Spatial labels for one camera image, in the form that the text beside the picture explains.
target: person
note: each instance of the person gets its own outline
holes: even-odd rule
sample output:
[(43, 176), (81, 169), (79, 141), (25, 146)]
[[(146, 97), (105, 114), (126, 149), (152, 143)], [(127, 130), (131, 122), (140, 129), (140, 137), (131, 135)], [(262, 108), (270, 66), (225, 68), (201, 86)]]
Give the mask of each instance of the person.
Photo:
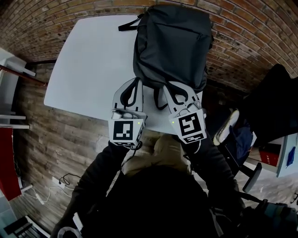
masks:
[[(177, 143), (170, 135), (164, 135), (156, 142), (153, 156), (133, 157), (123, 166), (107, 195), (129, 151), (108, 142), (75, 187), (51, 237), (128, 234), (211, 238), (236, 227), (244, 203), (235, 192), (237, 181), (209, 135), (201, 142), (181, 143), (193, 170), (205, 180), (208, 196), (181, 161)], [(216, 216), (216, 211), (224, 216)], [(81, 233), (75, 231), (75, 213), (83, 225)]]

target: black backpack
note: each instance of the black backpack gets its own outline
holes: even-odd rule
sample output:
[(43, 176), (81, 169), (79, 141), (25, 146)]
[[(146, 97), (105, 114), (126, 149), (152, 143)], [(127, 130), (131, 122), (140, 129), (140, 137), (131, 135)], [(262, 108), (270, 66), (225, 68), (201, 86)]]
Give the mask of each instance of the black backpack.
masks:
[[(141, 19), (138, 26), (131, 26)], [(206, 57), (213, 37), (209, 15), (176, 5), (150, 7), (119, 31), (138, 30), (133, 67), (145, 86), (154, 88), (158, 109), (159, 88), (178, 81), (200, 92), (206, 85)]]

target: floor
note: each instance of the floor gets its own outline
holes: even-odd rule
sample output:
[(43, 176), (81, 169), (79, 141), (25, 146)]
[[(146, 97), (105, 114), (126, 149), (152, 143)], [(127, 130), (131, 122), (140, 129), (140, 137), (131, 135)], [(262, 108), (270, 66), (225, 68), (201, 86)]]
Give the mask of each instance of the floor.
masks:
[[(53, 65), (37, 66), (37, 78), (48, 81)], [(96, 155), (108, 142), (107, 122), (43, 104), (46, 88), (20, 80), (15, 94), (15, 107), (18, 114), (27, 116), (29, 130), (14, 131), (15, 160), (18, 163), (23, 183), (33, 184), (43, 200), (49, 195), (49, 187), (54, 186), (52, 177), (59, 179), (67, 173), (81, 176)], [(145, 131), (143, 147), (137, 155), (152, 154), (153, 146), (160, 133)], [(239, 186), (247, 181), (245, 175), (237, 175)], [(70, 177), (73, 188), (78, 181)], [(206, 185), (198, 179), (203, 188)], [(261, 174), (251, 194), (271, 202), (289, 204), (294, 192), (298, 191), (298, 176), (272, 178)], [(27, 191), (31, 196), (34, 191)], [(37, 199), (23, 195), (10, 202), (18, 218), (29, 214), (46, 230), (51, 231), (62, 217), (70, 198), (58, 188), (51, 189), (51, 196), (45, 205)]]
[(0, 237), (6, 237), (7, 233), (4, 231), (4, 227), (10, 225), (16, 221), (14, 212), (7, 201), (6, 197), (0, 190)]

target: red panel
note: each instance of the red panel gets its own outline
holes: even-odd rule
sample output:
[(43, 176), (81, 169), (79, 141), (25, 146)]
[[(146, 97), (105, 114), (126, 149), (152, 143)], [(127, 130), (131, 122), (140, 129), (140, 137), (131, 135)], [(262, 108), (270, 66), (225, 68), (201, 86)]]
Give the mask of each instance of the red panel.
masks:
[(13, 129), (0, 128), (0, 189), (8, 201), (21, 195), (14, 169)]
[(260, 151), (261, 160), (265, 164), (276, 167), (278, 165), (279, 154), (274, 154), (266, 151)]

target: cable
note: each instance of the cable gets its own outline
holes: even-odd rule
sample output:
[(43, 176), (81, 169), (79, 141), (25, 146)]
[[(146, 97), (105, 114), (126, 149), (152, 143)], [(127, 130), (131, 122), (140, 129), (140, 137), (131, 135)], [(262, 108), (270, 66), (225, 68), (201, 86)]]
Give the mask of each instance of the cable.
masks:
[(123, 146), (124, 148), (130, 149), (132, 151), (137, 151), (139, 150), (141, 147), (143, 146), (143, 142), (139, 141), (138, 145), (136, 146), (136, 148), (131, 148), (131, 147), (127, 147), (127, 146)]
[(128, 149), (130, 149), (130, 150), (133, 150), (134, 153), (132, 154), (132, 156), (130, 156), (130, 157), (129, 157), (129, 158), (128, 158), (122, 165), (121, 165), (120, 170), (122, 170), (123, 166), (124, 166), (129, 160), (131, 160), (131, 159), (135, 156), (135, 152), (136, 152), (137, 150), (139, 150), (139, 149), (142, 147), (142, 145), (143, 145), (143, 142), (139, 141), (139, 143), (138, 143), (138, 145), (137, 145), (137, 147), (136, 147), (135, 149), (131, 149), (131, 148), (128, 148), (128, 147), (125, 146), (125, 148), (128, 148)]
[[(59, 186), (50, 187), (50, 188), (49, 188), (50, 194), (48, 195), (47, 200), (46, 200), (46, 201), (43, 201), (44, 203), (48, 202), (48, 199), (49, 199), (50, 196), (51, 196), (51, 188), (60, 188), (60, 187), (59, 187)], [(67, 193), (65, 193), (65, 192), (63, 191), (62, 188), (60, 188), (60, 189), (61, 189), (61, 191), (62, 191), (66, 196), (68, 196), (68, 197), (71, 198), (71, 196), (69, 196)]]
[(122, 165), (121, 165), (121, 168), (120, 168), (120, 170), (122, 170), (122, 168), (123, 168), (123, 166), (129, 161), (129, 160), (131, 160), (134, 156), (135, 156), (135, 152), (136, 152), (136, 150), (134, 151), (134, 153), (132, 154), (132, 156), (130, 156)]
[(194, 152), (194, 154), (196, 154), (196, 153), (200, 150), (200, 148), (201, 148), (201, 141), (199, 141), (199, 147), (198, 147), (198, 149), (196, 150), (196, 152)]
[(190, 111), (188, 110), (188, 108), (189, 108), (191, 105), (193, 105), (193, 104), (195, 104), (196, 107), (197, 107), (199, 110), (202, 109), (202, 104), (201, 104), (200, 100), (196, 100), (196, 101), (194, 101), (193, 103), (189, 104), (187, 108), (181, 109), (180, 112), (179, 112), (175, 117), (178, 117), (178, 116), (180, 117), (180, 116), (181, 116), (180, 113), (181, 113), (183, 110), (186, 110), (187, 113), (190, 113)]
[(69, 190), (74, 190), (73, 188), (68, 188), (68, 187), (66, 187), (66, 186), (65, 186), (65, 188), (67, 188), (67, 189), (69, 189)]
[[(60, 187), (59, 187), (59, 186), (52, 186), (52, 187), (49, 187), (49, 195), (48, 195), (48, 197), (47, 197), (47, 200), (46, 200), (46, 201), (42, 201), (42, 202), (44, 202), (44, 203), (48, 202), (48, 200), (49, 200), (49, 198), (50, 198), (50, 196), (51, 196), (51, 188), (60, 188)], [(66, 196), (68, 196), (68, 197), (71, 198), (71, 196), (69, 196), (67, 193), (65, 193), (64, 190), (63, 190), (62, 188), (60, 188), (60, 190), (61, 190)], [(27, 193), (23, 193), (23, 194), (25, 194), (25, 195), (27, 195), (27, 196), (29, 196), (29, 197), (32, 197), (32, 198), (34, 198), (34, 199), (38, 199), (38, 198), (33, 197), (33, 196), (31, 196), (31, 195), (29, 195), (29, 194), (27, 194)]]
[(67, 173), (59, 179), (59, 184), (61, 184), (61, 179), (62, 179), (65, 185), (70, 185), (70, 182), (65, 178), (65, 176), (67, 176), (67, 175), (75, 176), (75, 177), (78, 177), (78, 178), (81, 179), (81, 177), (78, 176), (78, 175), (75, 175), (75, 174), (72, 174), (72, 173)]

